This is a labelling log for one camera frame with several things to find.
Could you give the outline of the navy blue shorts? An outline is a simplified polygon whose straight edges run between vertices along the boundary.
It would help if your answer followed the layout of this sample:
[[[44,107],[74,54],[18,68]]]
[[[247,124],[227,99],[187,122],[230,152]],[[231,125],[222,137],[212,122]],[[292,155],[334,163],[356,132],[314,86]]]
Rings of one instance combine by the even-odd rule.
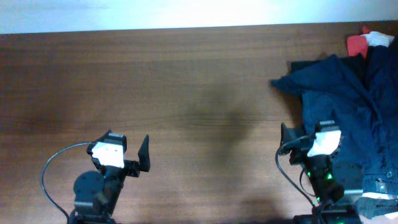
[[[364,85],[337,55],[271,83],[301,99],[307,133],[319,121],[338,123],[343,140],[337,161],[363,168],[364,192],[377,192],[381,180],[387,194],[397,195],[397,51],[373,47],[365,61]]]

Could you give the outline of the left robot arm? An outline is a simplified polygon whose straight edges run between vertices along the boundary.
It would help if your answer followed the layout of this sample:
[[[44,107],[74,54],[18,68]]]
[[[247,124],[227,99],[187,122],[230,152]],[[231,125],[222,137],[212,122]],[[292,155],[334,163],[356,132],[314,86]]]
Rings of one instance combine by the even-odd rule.
[[[127,137],[108,130],[88,144],[87,154],[96,170],[77,177],[73,191],[74,209],[68,223],[115,223],[114,209],[126,177],[138,178],[150,171],[149,136],[146,135],[138,150],[138,161],[124,158]]]

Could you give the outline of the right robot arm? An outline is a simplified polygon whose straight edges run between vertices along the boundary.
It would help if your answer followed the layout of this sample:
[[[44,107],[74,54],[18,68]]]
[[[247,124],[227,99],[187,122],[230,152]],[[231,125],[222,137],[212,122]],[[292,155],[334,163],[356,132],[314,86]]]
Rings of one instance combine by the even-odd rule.
[[[356,201],[362,196],[363,172],[352,162],[338,162],[343,140],[338,124],[320,121],[307,134],[303,126],[280,126],[280,146],[275,163],[280,173],[310,203],[312,213],[296,215],[294,223],[361,223]],[[302,171],[296,184],[283,170],[279,157],[288,155],[289,164]]]

